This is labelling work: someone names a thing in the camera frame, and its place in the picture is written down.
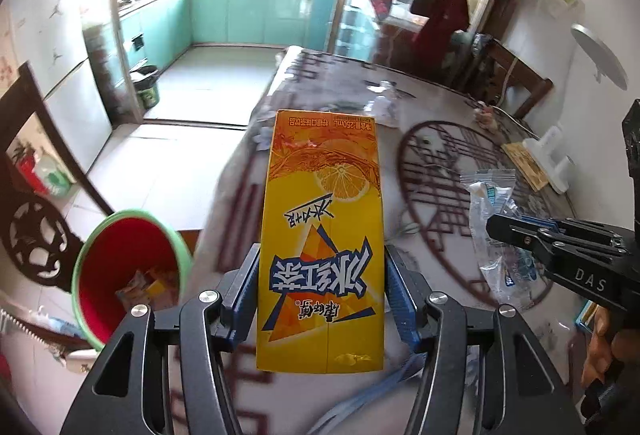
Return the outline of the person's right hand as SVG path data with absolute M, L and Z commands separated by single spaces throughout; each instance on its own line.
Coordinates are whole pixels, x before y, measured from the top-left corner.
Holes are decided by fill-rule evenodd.
M 605 371 L 613 360 L 621 363 L 639 363 L 639 332 L 637 330 L 618 330 L 613 333 L 611 313 L 598 306 L 594 316 L 594 329 L 588 345 L 587 356 L 582 367 L 582 387 L 586 389 L 594 380 L 605 381 Z

